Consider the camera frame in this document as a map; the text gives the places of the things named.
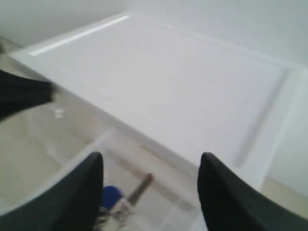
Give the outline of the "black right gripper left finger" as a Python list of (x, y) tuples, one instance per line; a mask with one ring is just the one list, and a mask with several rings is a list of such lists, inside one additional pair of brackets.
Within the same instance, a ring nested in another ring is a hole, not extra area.
[(1, 215), (2, 231), (90, 231), (103, 197), (103, 157), (92, 152), (35, 199)]

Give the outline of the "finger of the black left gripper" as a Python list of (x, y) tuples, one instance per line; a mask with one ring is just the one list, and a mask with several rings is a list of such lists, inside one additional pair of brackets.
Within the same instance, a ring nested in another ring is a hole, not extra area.
[(20, 77), (0, 71), (0, 120), (28, 108), (53, 101), (54, 86), (50, 82)]

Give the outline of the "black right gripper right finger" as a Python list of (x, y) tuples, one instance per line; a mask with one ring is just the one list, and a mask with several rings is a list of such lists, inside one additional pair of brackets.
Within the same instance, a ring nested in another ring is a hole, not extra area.
[(209, 231), (306, 231), (307, 219), (256, 191), (212, 153), (203, 153), (197, 191)]

